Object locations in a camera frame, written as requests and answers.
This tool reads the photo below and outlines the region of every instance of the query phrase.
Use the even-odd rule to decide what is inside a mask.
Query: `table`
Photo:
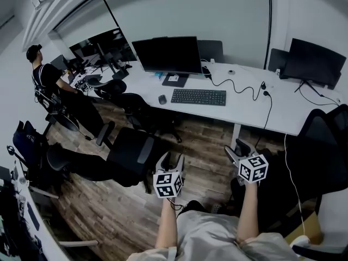
[[[21,184],[19,179],[24,177],[24,172],[21,168],[21,166],[16,166],[18,170],[18,180],[15,181],[15,187],[20,192],[20,195],[24,196],[26,198],[26,203],[24,207],[24,218],[28,222],[28,230],[31,236],[37,236],[42,245],[42,251],[44,255],[46,256],[48,261],[71,261],[71,259],[64,253],[61,246],[65,247],[76,247],[76,246],[94,246],[98,244],[98,241],[91,240],[91,241],[56,241],[55,238],[51,235],[50,229],[47,228],[46,224],[44,223],[43,219],[41,218],[41,215],[36,208],[35,202],[32,198],[32,195],[30,193],[30,187],[24,183]],[[27,202],[29,202],[30,206],[32,207],[33,213],[36,217],[36,219],[39,222],[39,230],[36,230],[33,221],[29,215],[28,212],[28,206]]]
[[[210,79],[205,78],[203,75],[190,75],[185,88],[226,90],[226,106],[171,103],[174,87],[162,86],[164,78],[160,81],[158,77],[154,76],[154,73],[145,72],[140,62],[131,61],[130,65],[132,68],[128,69],[129,76],[123,80],[127,84],[126,92],[140,95],[152,107],[234,123],[232,149],[235,148],[235,140],[239,136],[241,125],[257,128],[264,128],[265,126],[271,107],[271,99],[263,95],[263,90],[261,90],[259,98],[253,101],[252,90],[250,89],[244,91],[242,94],[238,94],[233,90],[233,84],[230,81],[216,87]],[[219,84],[225,79],[232,79],[237,91],[241,91],[247,86],[253,87],[255,97],[262,81],[264,81],[266,83],[266,91],[272,97],[272,110],[265,127],[265,129],[270,131],[298,135],[309,113],[313,109],[319,108],[327,113],[336,107],[334,105],[317,106],[306,101],[299,92],[294,93],[299,87],[299,80],[281,80],[273,72],[240,65],[212,64],[207,62],[202,62],[202,65],[209,68],[215,84]],[[229,70],[235,71],[235,74],[229,75]],[[71,85],[74,86],[76,81],[89,74],[101,74],[103,76],[101,82],[107,82],[112,80],[113,72],[111,69],[107,69],[103,73],[100,69],[97,69],[93,73],[91,73],[91,70],[88,70],[86,74],[76,78]],[[342,95],[338,92],[318,86],[315,88],[319,93],[343,103]],[[306,98],[317,104],[332,103],[330,100],[318,96],[307,85],[304,85],[301,91]],[[88,95],[98,97],[94,91],[89,91]],[[160,95],[166,96],[167,104],[159,104],[158,97]]]

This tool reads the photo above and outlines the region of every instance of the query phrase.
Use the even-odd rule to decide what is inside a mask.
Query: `beige shirt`
[[[177,220],[178,246],[132,254],[128,261],[298,260],[283,237],[263,233],[238,245],[238,218],[188,211]]]

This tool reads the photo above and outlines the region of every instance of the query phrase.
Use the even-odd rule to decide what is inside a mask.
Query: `black pants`
[[[203,207],[198,201],[196,200],[192,200],[190,201],[186,207],[178,214],[178,216],[180,216],[183,213],[186,213],[187,211],[200,211],[200,212],[204,212],[204,213],[208,213],[208,211],[205,209],[205,207]]]
[[[66,106],[68,112],[73,115],[87,131],[94,136],[98,136],[104,126],[104,122],[90,99],[84,96],[81,91],[78,91],[77,94],[64,90],[59,91],[60,99]]]

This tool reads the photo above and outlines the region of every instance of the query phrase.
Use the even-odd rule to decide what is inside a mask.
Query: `black keyboard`
[[[174,89],[172,103],[226,105],[226,91],[202,89]]]

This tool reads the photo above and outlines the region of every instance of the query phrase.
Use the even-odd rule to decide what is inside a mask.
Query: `sleeve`
[[[142,253],[134,253],[127,261],[174,261],[177,253],[176,247],[155,248]]]
[[[42,68],[41,72],[41,83],[43,86],[50,87],[55,86],[58,79],[61,77],[62,73],[55,66],[51,64],[46,64]]]
[[[296,253],[278,233],[262,233],[246,240],[240,248],[252,260],[299,260]]]

